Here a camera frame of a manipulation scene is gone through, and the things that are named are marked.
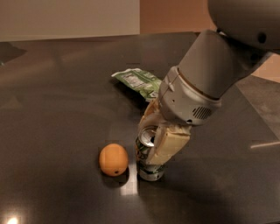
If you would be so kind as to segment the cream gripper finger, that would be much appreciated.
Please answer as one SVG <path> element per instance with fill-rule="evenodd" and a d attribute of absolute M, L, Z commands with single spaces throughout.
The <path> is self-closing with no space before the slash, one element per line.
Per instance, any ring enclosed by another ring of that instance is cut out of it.
<path fill-rule="evenodd" d="M 164 122 L 164 117 L 161 114 L 159 108 L 158 98 L 152 100 L 146 110 L 144 111 L 142 118 L 138 124 L 137 135 L 141 137 L 146 132 L 151 132 L 156 135 L 158 127 Z"/>
<path fill-rule="evenodd" d="M 190 140 L 191 126 L 159 125 L 157 127 L 154 146 L 151 148 L 146 163 L 163 165 L 177 154 Z"/>

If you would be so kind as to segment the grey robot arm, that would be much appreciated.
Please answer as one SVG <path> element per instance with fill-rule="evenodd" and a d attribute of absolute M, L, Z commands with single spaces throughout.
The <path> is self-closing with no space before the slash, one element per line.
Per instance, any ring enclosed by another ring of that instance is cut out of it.
<path fill-rule="evenodd" d="M 156 129 L 144 162 L 162 165 L 190 139 L 190 129 L 221 106 L 221 97 L 280 51 L 280 0 L 208 0 L 217 30 L 202 31 L 161 82 L 139 132 Z"/>

